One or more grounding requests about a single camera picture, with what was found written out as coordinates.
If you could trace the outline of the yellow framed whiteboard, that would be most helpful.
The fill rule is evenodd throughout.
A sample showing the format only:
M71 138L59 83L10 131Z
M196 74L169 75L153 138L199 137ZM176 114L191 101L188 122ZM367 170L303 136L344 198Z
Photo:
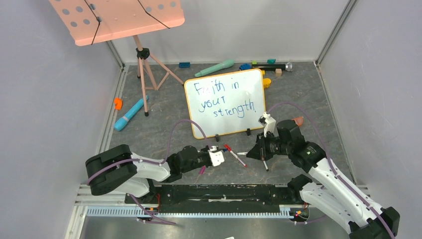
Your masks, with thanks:
M189 79L184 89L196 139L263 127L259 118L266 104L259 69Z

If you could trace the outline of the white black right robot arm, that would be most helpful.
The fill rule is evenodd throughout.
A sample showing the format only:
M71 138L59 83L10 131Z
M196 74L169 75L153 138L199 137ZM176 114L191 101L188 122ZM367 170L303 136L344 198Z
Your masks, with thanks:
M394 239L400 214L385 208L354 185L316 143L306 141L293 120L276 122L264 114L259 123L264 130L257 135L247 157L267 162L285 155L305 171L288 183L291 202L305 202L337 222L351 239Z

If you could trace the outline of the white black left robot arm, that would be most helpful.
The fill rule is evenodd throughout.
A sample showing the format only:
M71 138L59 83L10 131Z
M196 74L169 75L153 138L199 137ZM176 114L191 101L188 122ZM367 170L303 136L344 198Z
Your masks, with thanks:
M223 153L217 147L197 150L186 146L164 159L152 159L131 152L121 144L85 162L91 194L105 195L113 191L129 193L150 203L156 198L153 182L171 183L184 173L197 168L219 166L224 162Z

